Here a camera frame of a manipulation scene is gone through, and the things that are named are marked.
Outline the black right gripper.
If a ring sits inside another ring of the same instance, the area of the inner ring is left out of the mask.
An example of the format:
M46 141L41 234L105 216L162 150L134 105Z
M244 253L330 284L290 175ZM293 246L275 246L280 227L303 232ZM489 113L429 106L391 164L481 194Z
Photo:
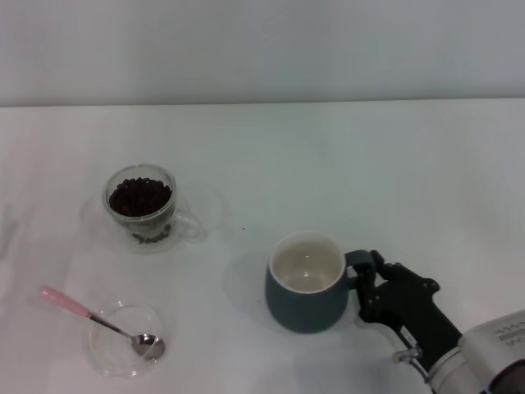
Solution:
M439 285L401 264L387 263L377 250L370 255L374 264L354 265L360 318L392 329L409 348L421 348L418 362L431 369L460 339L460 331L433 302Z

